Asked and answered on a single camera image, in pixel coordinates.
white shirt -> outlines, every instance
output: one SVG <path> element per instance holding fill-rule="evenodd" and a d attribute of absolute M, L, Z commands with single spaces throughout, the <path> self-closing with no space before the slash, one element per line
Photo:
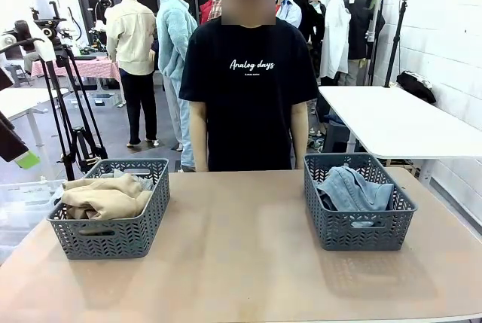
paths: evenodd
<path fill-rule="evenodd" d="M 154 61 L 149 57 L 156 17 L 137 0 L 123 0 L 107 17 L 107 52 L 119 68 L 131 75 L 149 75 Z"/>
<path fill-rule="evenodd" d="M 301 8 L 293 0 L 283 0 L 276 16 L 296 28 L 301 24 Z"/>
<path fill-rule="evenodd" d="M 326 7 L 320 77 L 334 78 L 337 71 L 348 72 L 348 31 L 351 14 L 343 0 L 330 0 Z"/>

cream shirt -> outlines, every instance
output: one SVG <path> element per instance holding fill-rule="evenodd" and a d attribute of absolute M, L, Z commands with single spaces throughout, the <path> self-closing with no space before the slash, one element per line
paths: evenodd
<path fill-rule="evenodd" d="M 149 75 L 154 61 L 149 57 L 156 18 L 137 0 L 123 0 L 107 17 L 107 52 L 119 68 L 131 75 Z"/>

tripod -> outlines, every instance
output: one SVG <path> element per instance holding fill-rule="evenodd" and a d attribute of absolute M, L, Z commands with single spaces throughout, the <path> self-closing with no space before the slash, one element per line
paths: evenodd
<path fill-rule="evenodd" d="M 64 164 L 64 167 L 66 168 L 67 179 L 71 181 L 71 180 L 75 180 L 73 164 L 76 161 L 78 161 L 80 170 L 83 173 L 86 173 L 91 169 L 91 167 L 98 160 L 106 159 L 107 152 L 105 150 L 104 144 L 102 143 L 102 138 L 100 137 L 99 128 L 97 127 L 96 120 L 93 116 L 92 108 L 90 107 L 90 103 L 84 89 L 84 84 L 82 83 L 81 76 L 77 69 L 77 65 L 75 64 L 74 54 L 70 49 L 70 46 L 61 44 L 58 38 L 54 38 L 52 42 L 53 42 L 53 49 L 56 55 L 57 66 L 65 67 L 67 71 L 70 84 L 72 86 L 72 89 L 74 90 L 75 98 L 77 99 L 77 102 L 78 102 L 78 108 L 81 113 L 81 119 L 83 123 L 83 126 L 75 126 L 75 127 L 72 126 L 72 123 L 69 118 L 69 113 L 67 112 L 66 104 L 63 101 L 62 94 L 60 92 L 59 80 L 55 74 L 53 62 L 52 61 L 45 62 L 41 58 L 40 60 L 41 60 L 42 68 L 44 70 L 45 83 L 47 84 L 50 103 L 52 104 L 53 118 L 55 119 L 57 132 L 59 133 L 60 147 L 62 148 L 62 157 L 59 162 Z M 84 106 L 82 105 L 81 96 L 79 96 L 78 88 L 75 85 L 74 75 L 72 74 L 72 68 L 70 66 L 70 63 L 72 63 L 74 67 L 75 74 L 78 81 L 78 86 L 80 87 L 80 90 L 84 97 L 84 101 L 87 106 L 90 119 L 92 120 L 92 123 L 93 123 L 93 128 L 95 129 L 97 138 L 99 140 L 99 145 L 96 144 L 92 134 L 92 130 L 90 129 L 89 121 L 87 120 L 87 116 L 84 111 Z M 62 119 L 67 146 L 64 142 L 62 129 L 60 127 L 59 116 L 57 116 L 54 97 L 52 94 L 52 87 L 55 89 L 57 93 L 60 117 Z"/>

gray plastic basket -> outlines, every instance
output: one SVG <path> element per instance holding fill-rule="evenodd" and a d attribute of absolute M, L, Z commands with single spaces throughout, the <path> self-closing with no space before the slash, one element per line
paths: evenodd
<path fill-rule="evenodd" d="M 157 228 L 169 203 L 166 159 L 101 160 L 85 178 L 98 178 L 113 169 L 154 179 L 154 190 L 142 214 L 109 221 L 67 219 L 66 205 L 59 203 L 48 221 L 68 259 L 127 259 L 149 253 Z"/>
<path fill-rule="evenodd" d="M 370 154 L 308 154 L 304 158 L 304 193 L 313 223 L 326 250 L 400 250 L 416 206 Z M 365 180 L 395 185 L 393 210 L 382 212 L 339 212 L 327 210 L 316 190 L 334 166 L 347 165 Z M 353 227 L 370 221 L 373 227 Z"/>

red checkered tablecloth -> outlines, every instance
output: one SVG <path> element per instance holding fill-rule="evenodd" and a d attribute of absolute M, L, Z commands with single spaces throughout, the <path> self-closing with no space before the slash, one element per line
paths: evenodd
<path fill-rule="evenodd" d="M 90 61 L 75 61 L 79 74 L 81 77 L 92 78 L 114 78 L 117 82 L 121 82 L 121 74 L 119 73 L 119 67 L 116 62 L 112 62 L 108 57 L 97 57 Z M 67 71 L 65 68 L 59 68 L 56 63 L 55 73 L 57 76 L 66 76 Z M 74 68 L 72 67 L 72 73 L 75 76 Z M 42 64 L 40 61 L 35 61 L 32 66 L 32 76 L 38 76 L 44 74 Z"/>

